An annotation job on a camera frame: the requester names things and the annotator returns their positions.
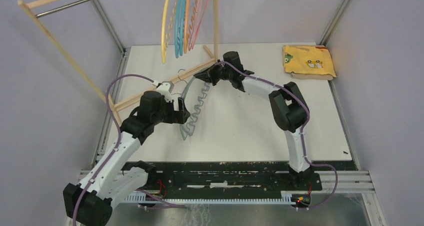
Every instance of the cartoon print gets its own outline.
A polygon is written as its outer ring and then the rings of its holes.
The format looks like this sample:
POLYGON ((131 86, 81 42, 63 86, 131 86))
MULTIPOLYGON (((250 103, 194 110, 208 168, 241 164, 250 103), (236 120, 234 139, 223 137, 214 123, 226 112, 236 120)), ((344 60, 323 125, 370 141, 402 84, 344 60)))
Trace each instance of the cartoon print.
POLYGON ((289 53, 284 54, 284 62, 285 63, 289 63, 292 58, 293 58, 293 56, 290 55, 289 53))
POLYGON ((315 62, 312 62, 311 60, 308 60, 306 62, 306 64, 310 67, 310 68, 322 68, 323 67, 323 62, 320 60, 316 60, 315 62))

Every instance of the folded cloth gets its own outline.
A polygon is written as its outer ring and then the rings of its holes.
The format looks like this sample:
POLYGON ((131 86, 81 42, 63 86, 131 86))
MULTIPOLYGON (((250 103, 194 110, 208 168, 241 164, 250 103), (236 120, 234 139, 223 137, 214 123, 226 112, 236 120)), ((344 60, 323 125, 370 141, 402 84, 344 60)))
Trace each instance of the folded cloth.
POLYGON ((331 55, 325 46, 284 46, 283 56, 284 70, 293 78, 298 78, 296 74, 304 75, 298 79, 331 80, 336 77, 331 55))

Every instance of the wooden drying rack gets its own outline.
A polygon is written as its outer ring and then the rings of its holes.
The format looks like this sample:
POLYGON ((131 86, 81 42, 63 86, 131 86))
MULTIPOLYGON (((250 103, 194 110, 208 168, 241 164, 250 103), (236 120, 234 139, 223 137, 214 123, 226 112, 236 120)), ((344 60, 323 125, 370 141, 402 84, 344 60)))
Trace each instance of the wooden drying rack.
MULTIPOLYGON (((40 17, 56 13, 62 10, 65 10, 67 8, 79 5, 84 2, 88 2, 91 0, 80 0, 76 1, 74 3, 70 3, 67 5, 64 5, 62 7, 58 7, 55 9, 52 9, 50 11, 40 13, 40 14, 34 14, 32 9, 36 7, 40 7, 55 1, 59 0, 38 0, 31 3, 25 3, 23 0, 18 0, 17 4, 20 6, 20 8, 31 18, 31 20, 37 25, 37 27, 47 36, 47 38, 51 41, 51 43, 59 50, 60 53, 67 59, 67 61, 71 64, 71 66, 84 78, 84 80, 90 85, 90 87, 97 93, 97 95, 106 102, 106 96, 105 93, 102 92, 94 83, 93 81, 87 76, 87 74, 84 72, 84 70, 79 66, 79 64, 75 61, 75 59, 67 52, 67 50, 59 43, 59 41, 50 33, 50 31, 47 29, 47 27, 39 20, 40 17)), ((213 65, 215 62, 218 61, 219 58, 219 51, 218 51, 218 44, 219 44, 219 0, 213 0, 213 53, 207 48, 206 46, 203 46, 203 49, 206 51, 206 53, 209 55, 210 59, 206 62, 203 62, 191 69, 186 70, 184 73, 178 75, 175 75, 172 78, 169 78, 168 81, 171 81, 173 83, 177 83, 187 77, 192 76, 194 73, 209 67, 213 65)), ((118 111, 127 108, 131 106, 132 104, 137 103, 140 101, 140 97, 143 95, 144 92, 138 93, 128 99, 125 99, 121 102, 114 103, 112 97, 110 95, 107 96, 107 99, 110 104, 110 108, 113 111, 113 114, 115 115, 117 121, 119 124, 122 123, 121 117, 118 114, 118 111)))

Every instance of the wooden frame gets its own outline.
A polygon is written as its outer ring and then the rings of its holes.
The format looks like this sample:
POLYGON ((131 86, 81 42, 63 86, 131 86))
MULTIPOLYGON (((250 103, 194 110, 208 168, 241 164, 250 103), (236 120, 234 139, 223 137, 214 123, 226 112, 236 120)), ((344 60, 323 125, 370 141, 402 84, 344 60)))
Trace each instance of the wooden frame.
MULTIPOLYGON (((50 31, 47 29, 47 27, 39 20, 39 18, 36 17, 36 15, 33 13, 32 9, 43 6, 55 1, 59 0, 38 0, 31 3, 25 3, 23 0, 18 0, 17 4, 19 7, 28 15, 28 17, 35 23, 35 25, 47 36, 47 38, 51 41, 51 43, 57 48, 57 50, 62 53, 62 55, 66 58, 66 60, 71 64, 71 66, 84 78, 84 80, 90 85, 90 87, 97 93, 97 95, 106 102, 106 96, 104 95, 104 92, 102 92, 95 84, 94 82, 88 77, 88 75, 84 72, 84 70, 81 68, 81 66, 76 62, 76 60, 67 52, 67 50, 59 43, 59 41, 50 33, 50 31)), ((219 44, 219 0, 213 0, 213 53, 207 48, 206 46, 203 47, 203 49, 206 51, 206 53, 209 55, 211 59, 207 60, 206 62, 203 62, 191 69, 186 70, 184 73, 178 75, 175 75, 174 77, 168 79, 168 81, 171 81, 173 83, 177 83, 187 77, 192 76, 194 73, 209 67, 213 65, 215 62, 218 61, 219 58, 219 51, 218 51, 218 44, 219 44)), ((123 100, 118 103, 114 103, 112 100, 112 97, 110 95, 107 96, 107 100, 109 101, 110 108, 113 111, 113 114, 115 115, 117 121, 119 124, 122 124, 121 117, 119 116, 118 112, 124 108, 127 108, 131 106, 134 103, 137 103, 140 101, 141 95, 143 95, 144 92, 138 93, 126 100, 123 100)))

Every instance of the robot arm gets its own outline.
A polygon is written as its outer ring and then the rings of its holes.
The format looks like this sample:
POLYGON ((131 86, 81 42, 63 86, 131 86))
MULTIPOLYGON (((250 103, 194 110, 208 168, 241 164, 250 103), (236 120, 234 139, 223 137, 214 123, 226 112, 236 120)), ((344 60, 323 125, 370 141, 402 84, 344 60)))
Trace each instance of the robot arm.
POLYGON ((151 165, 140 162, 139 166, 131 168, 125 176, 114 181, 130 156, 153 133, 154 126, 161 122, 184 124, 190 116, 182 98, 178 98, 178 110, 174 111, 174 101, 171 97, 174 85, 171 82, 156 83, 156 86, 155 91, 143 94, 140 106, 122 122, 119 145, 116 147, 115 141, 114 146, 109 148, 79 184, 69 183, 65 187, 63 198, 68 217, 73 216, 77 199, 87 186, 76 219, 84 225, 105 225, 112 210, 133 191, 144 186, 149 173, 155 172, 151 165))
MULTIPOLYGON (((254 72, 244 70, 237 52, 227 52, 224 54, 223 59, 247 75, 254 74, 254 72)), ((213 86, 219 80, 230 81, 234 88, 269 101, 274 120, 285 133, 289 152, 290 173, 293 175, 295 182, 309 178, 313 172, 310 165, 305 161, 300 134, 300 127, 305 123, 307 114, 296 100, 283 90, 255 79, 246 78, 227 65, 215 64, 196 73, 194 77, 212 83, 213 86)), ((296 83, 289 82, 284 87, 306 105, 296 83)))

